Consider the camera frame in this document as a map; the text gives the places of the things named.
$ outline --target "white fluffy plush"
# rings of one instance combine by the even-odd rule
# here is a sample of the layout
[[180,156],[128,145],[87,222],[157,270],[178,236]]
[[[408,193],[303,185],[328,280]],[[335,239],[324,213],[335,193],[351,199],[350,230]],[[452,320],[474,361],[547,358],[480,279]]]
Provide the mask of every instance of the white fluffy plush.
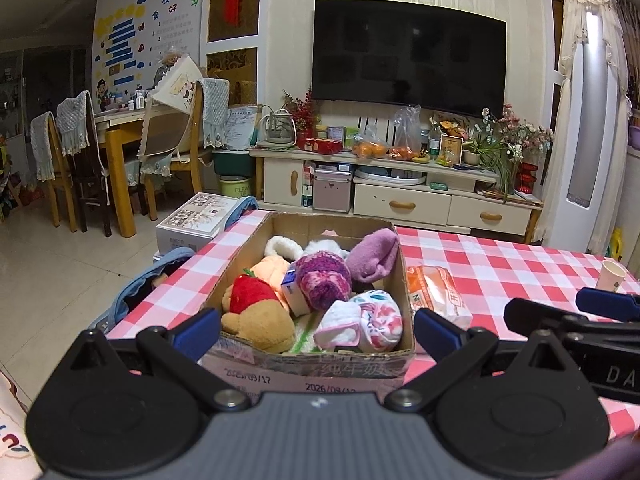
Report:
[[288,262],[295,262],[302,257],[302,247],[291,238],[274,236],[264,248],[265,256],[281,256]]
[[302,256],[317,253],[318,251],[329,251],[330,253],[337,254],[341,258],[349,256],[349,251],[343,251],[335,240],[313,240],[306,246]]

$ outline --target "flat-screen tv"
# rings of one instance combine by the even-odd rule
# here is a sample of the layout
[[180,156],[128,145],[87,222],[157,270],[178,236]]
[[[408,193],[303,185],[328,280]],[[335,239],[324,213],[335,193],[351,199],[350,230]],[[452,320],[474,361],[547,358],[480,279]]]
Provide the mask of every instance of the flat-screen tv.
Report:
[[312,94],[500,116],[506,55],[500,20],[404,2],[316,0]]

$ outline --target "picture frame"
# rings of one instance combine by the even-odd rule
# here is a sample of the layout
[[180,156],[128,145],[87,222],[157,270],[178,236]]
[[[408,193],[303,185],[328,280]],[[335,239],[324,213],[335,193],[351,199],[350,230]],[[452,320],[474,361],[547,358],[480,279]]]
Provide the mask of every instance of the picture frame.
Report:
[[454,154],[453,163],[462,163],[462,143],[464,139],[462,137],[454,137],[450,135],[442,134],[440,136],[440,154],[444,152],[451,152]]

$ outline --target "blue paper strip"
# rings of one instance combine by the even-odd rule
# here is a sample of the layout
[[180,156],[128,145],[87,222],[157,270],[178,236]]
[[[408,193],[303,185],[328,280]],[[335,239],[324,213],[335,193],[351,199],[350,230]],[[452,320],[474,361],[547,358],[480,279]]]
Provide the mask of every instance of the blue paper strip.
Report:
[[133,57],[133,54],[127,54],[126,56],[120,56],[120,57],[114,57],[113,59],[108,60],[104,65],[105,66],[115,65],[116,63],[119,63],[119,62],[124,61],[126,59],[131,59],[132,57]]
[[121,79],[116,79],[113,84],[115,85],[121,85],[122,83],[129,83],[133,81],[133,76],[132,75],[128,75],[126,77],[123,77]]
[[121,34],[125,34],[126,32],[132,31],[134,28],[135,28],[135,26],[133,26],[133,25],[129,25],[129,27],[121,28],[120,30],[114,32],[113,34],[110,34],[109,35],[109,39],[112,40],[113,38],[115,38],[115,37],[117,37],[117,36],[119,36]]
[[117,45],[110,46],[107,49],[107,54],[110,54],[111,52],[115,52],[116,50],[120,50],[121,48],[125,48],[128,44],[129,44],[129,41],[124,41],[123,43],[119,43]]
[[129,38],[133,38],[136,35],[136,31],[132,31],[129,34],[125,34],[124,36],[120,36],[119,38],[116,38],[115,40],[111,40],[111,44],[116,44],[119,41],[124,41],[124,40],[128,40]]
[[124,56],[125,54],[131,54],[131,47],[123,48],[122,50],[114,52],[113,54],[111,54],[111,59],[113,59],[114,57]]
[[130,20],[126,20],[125,22],[118,23],[117,25],[113,25],[113,30],[118,30],[119,28],[126,27],[127,25],[131,25],[133,23],[133,18]]

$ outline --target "tv stand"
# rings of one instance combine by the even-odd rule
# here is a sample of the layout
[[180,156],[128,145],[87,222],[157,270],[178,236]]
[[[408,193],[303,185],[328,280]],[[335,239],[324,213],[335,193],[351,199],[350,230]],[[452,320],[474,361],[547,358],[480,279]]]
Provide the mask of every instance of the tv stand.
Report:
[[[302,207],[302,180],[307,160],[427,174],[427,184],[419,186],[354,177],[353,207],[348,213],[338,213],[345,216],[383,218],[401,226],[458,234],[482,229],[521,236],[528,244],[542,211],[541,206],[532,203],[503,203],[474,192],[476,182],[492,184],[497,181],[497,175],[489,170],[461,171],[434,162],[417,164],[386,158],[358,158],[347,152],[319,155],[303,150],[249,150],[249,155],[256,158],[257,199],[264,209],[315,211]],[[449,189],[434,190],[428,182],[441,182]]]

